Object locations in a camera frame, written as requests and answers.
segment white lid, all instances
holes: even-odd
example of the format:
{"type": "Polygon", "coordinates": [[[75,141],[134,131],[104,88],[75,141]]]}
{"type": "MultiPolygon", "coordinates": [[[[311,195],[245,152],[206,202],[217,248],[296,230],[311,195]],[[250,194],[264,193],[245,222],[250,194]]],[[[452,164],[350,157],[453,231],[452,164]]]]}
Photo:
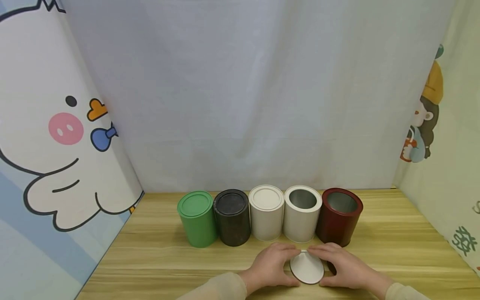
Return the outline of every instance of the white lid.
{"type": "Polygon", "coordinates": [[[294,185],[285,191],[285,202],[296,211],[312,213],[320,210],[322,196],[311,187],[294,185]]]}
{"type": "Polygon", "coordinates": [[[248,194],[250,204],[261,211],[272,211],[283,205],[282,191],[273,185],[259,185],[248,194]]]}
{"type": "Polygon", "coordinates": [[[290,260],[290,270],[298,280],[306,284],[319,283],[325,273],[322,261],[306,250],[290,260]]]}

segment open can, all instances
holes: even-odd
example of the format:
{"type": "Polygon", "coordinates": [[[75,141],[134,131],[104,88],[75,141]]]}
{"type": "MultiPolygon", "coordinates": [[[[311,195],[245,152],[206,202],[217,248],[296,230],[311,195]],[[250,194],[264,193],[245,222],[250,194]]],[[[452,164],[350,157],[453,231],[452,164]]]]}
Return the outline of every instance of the open can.
{"type": "Polygon", "coordinates": [[[326,190],[322,198],[324,205],[315,232],[322,242],[345,247],[350,243],[363,203],[354,193],[340,188],[326,190]]]}
{"type": "Polygon", "coordinates": [[[296,243],[307,243],[315,235],[322,197],[304,185],[295,185],[285,191],[283,232],[296,243]]]}

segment cartoon character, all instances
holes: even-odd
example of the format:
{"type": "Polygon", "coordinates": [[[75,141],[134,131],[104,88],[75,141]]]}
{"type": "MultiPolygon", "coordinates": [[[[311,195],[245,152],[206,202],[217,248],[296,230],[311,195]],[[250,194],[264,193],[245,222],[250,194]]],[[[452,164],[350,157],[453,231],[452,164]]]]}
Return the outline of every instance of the cartoon character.
{"type": "Polygon", "coordinates": [[[100,211],[132,211],[143,191],[66,35],[65,14],[54,0],[38,3],[0,23],[0,158],[37,175],[26,208],[69,231],[100,211]]]}
{"type": "MultiPolygon", "coordinates": [[[[442,45],[435,58],[443,54],[442,45]]],[[[420,102],[412,125],[405,139],[400,158],[406,162],[420,162],[430,156],[430,145],[433,142],[433,128],[437,124],[438,105],[444,95],[442,70],[436,60],[433,61],[430,74],[420,97],[420,102]]]]}

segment duck's eye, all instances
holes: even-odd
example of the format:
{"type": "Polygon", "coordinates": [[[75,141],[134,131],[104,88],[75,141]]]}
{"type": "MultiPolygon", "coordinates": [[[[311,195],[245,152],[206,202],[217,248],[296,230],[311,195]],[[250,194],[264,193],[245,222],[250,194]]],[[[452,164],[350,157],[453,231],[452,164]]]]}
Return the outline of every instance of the duck's eye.
{"type": "Polygon", "coordinates": [[[74,96],[66,96],[65,102],[67,102],[68,106],[75,107],[77,106],[77,99],[74,96]]]}

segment tin can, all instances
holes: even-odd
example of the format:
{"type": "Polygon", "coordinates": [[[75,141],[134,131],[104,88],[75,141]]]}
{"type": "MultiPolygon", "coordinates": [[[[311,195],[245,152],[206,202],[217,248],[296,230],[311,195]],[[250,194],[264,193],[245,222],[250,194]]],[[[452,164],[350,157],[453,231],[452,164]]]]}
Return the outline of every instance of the tin can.
{"type": "Polygon", "coordinates": [[[272,185],[259,185],[250,191],[248,200],[253,236],[262,241],[278,239],[285,203],[282,191],[272,185]]]}
{"type": "Polygon", "coordinates": [[[328,189],[322,197],[324,205],[315,232],[322,242],[345,247],[350,243],[363,203],[354,193],[340,188],[328,189]]]}
{"type": "Polygon", "coordinates": [[[296,243],[309,242],[315,235],[322,197],[308,186],[295,185],[285,191],[285,203],[285,236],[296,243]]]}
{"type": "Polygon", "coordinates": [[[213,202],[218,235],[227,246],[240,246],[250,237],[248,196],[240,190],[225,190],[213,202]]]}
{"type": "Polygon", "coordinates": [[[193,247],[205,248],[217,239],[213,198],[205,191],[186,194],[177,205],[187,240],[193,247]]]}

